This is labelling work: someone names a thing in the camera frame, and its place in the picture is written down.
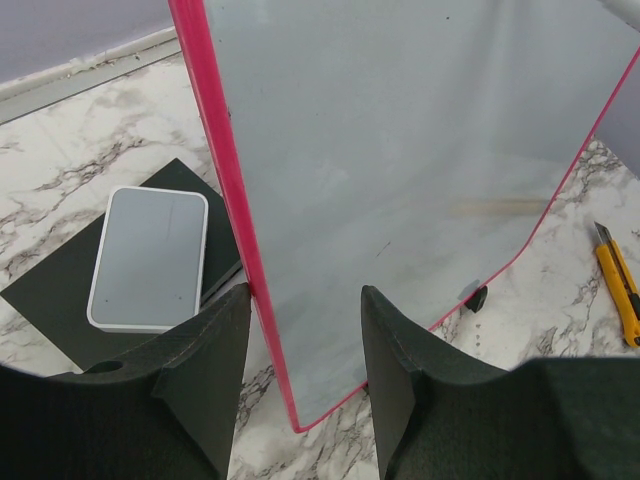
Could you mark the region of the aluminium table frame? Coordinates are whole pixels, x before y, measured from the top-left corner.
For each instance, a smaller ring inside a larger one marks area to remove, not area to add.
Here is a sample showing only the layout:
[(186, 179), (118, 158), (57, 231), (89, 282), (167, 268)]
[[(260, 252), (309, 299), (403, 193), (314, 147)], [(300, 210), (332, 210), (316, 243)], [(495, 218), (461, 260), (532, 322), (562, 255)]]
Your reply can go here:
[(169, 27), (94, 56), (74, 58), (4, 82), (1, 84), (1, 122), (11, 122), (179, 51), (176, 30)]

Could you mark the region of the pink framed whiteboard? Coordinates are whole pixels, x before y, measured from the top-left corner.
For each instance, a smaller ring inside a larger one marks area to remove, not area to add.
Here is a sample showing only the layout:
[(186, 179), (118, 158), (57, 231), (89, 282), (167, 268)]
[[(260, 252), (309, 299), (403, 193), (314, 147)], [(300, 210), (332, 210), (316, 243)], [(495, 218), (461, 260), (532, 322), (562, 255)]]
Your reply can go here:
[(639, 56), (635, 1), (174, 1), (294, 431), (365, 382), (360, 291), (435, 326), (530, 242)]

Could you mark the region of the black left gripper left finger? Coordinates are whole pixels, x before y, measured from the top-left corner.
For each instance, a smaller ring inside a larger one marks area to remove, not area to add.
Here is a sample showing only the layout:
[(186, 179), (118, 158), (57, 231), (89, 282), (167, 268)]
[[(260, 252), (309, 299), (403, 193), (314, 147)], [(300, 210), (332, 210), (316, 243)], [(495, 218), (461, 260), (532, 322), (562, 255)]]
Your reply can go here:
[(223, 479), (251, 321), (239, 284), (81, 373), (1, 371), (5, 479)]

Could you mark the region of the yellow utility knife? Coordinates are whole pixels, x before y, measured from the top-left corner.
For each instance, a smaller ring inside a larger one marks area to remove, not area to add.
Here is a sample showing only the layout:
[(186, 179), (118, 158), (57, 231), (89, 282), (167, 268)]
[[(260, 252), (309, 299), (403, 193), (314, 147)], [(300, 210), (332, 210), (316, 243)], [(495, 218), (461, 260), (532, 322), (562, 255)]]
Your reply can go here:
[(639, 291), (617, 242), (602, 224), (594, 223), (599, 244), (595, 254), (607, 288), (616, 306), (626, 343), (639, 347)]

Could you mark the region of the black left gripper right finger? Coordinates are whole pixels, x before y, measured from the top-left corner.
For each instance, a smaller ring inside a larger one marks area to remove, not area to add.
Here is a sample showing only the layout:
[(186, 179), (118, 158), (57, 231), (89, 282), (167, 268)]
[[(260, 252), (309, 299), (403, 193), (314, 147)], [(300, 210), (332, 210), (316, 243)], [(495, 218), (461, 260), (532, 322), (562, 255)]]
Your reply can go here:
[(536, 358), (505, 371), (407, 318), (377, 288), (361, 328), (384, 479), (635, 479), (639, 362)]

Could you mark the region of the white grey eraser box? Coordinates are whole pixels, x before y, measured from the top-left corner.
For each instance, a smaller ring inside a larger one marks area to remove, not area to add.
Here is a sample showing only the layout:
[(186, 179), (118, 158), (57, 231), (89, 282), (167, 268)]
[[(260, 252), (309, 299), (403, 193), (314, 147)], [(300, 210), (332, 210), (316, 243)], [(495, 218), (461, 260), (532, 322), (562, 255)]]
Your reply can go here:
[(103, 332), (160, 334), (198, 314), (209, 203), (200, 193), (115, 188), (86, 318)]

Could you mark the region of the black whiteboard foot right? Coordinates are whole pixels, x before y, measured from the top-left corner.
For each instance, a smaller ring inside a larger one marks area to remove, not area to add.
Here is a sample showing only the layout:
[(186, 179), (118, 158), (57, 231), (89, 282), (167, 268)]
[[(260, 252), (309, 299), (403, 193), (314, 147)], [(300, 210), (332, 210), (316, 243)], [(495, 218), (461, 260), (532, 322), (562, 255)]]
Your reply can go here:
[(467, 285), (459, 295), (463, 306), (473, 313), (479, 312), (488, 297), (488, 286), (482, 284), (479, 280), (475, 280)]

